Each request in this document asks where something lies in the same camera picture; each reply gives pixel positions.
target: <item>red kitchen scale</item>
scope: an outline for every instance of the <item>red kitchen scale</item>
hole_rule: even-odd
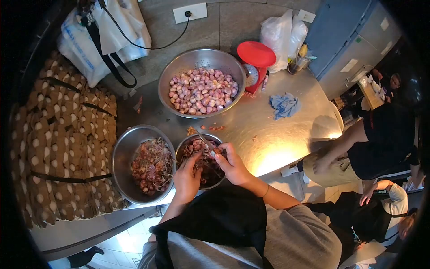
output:
[[[266,77],[267,68],[274,65],[276,55],[271,48],[256,41],[246,41],[237,47],[246,72],[245,91],[254,94]]]

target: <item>white sneaker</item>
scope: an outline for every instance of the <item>white sneaker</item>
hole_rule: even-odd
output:
[[[281,169],[281,176],[283,177],[290,176],[294,173],[298,173],[297,165],[294,167],[285,166]]]
[[[306,174],[305,174],[305,173],[303,173],[303,182],[304,182],[305,184],[309,184],[309,183],[310,183],[310,178],[309,178],[308,176],[306,176]]]

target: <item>stainless steel table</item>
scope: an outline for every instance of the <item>stainless steel table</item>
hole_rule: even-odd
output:
[[[213,133],[224,142],[232,142],[248,170],[261,176],[290,164],[322,146],[322,141],[338,138],[342,131],[332,106],[315,77],[306,69],[295,76],[287,71],[270,74],[266,91],[256,98],[243,96],[225,113],[196,120],[179,117],[167,111],[158,99],[158,81],[137,90],[127,100],[118,102],[118,135],[137,124],[154,125],[162,130],[176,147],[187,135],[187,128],[224,125]],[[302,108],[291,118],[273,120],[269,96],[289,92],[299,98]],[[140,114],[133,109],[140,96]],[[169,194],[158,204],[169,203]]]

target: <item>blue cloth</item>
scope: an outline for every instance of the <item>blue cloth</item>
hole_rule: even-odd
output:
[[[292,117],[297,111],[301,109],[301,103],[297,97],[294,97],[290,93],[285,95],[271,95],[269,97],[269,104],[275,109],[274,120],[278,120],[283,117]]]

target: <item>hand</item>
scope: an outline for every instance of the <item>hand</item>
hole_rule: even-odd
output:
[[[355,247],[355,250],[361,250],[363,249],[364,244],[366,244],[365,242],[362,242],[361,244],[359,244],[358,246]]]
[[[174,199],[180,203],[191,202],[199,191],[202,168],[193,173],[193,167],[201,155],[202,152],[198,152],[191,156],[181,164],[181,167],[173,175],[176,188]]]
[[[318,174],[324,174],[330,168],[332,162],[329,162],[325,157],[322,157],[315,161],[313,164],[313,172]]]
[[[232,143],[223,143],[218,148],[227,150],[228,161],[221,154],[215,154],[215,160],[231,183],[243,185],[254,178],[237,155]]]
[[[363,195],[361,195],[360,202],[359,202],[361,207],[364,205],[364,203],[365,204],[369,203],[370,198],[372,197],[373,191],[375,190],[376,186],[377,186],[376,184],[372,185],[372,187],[370,187],[365,193],[363,193]]]

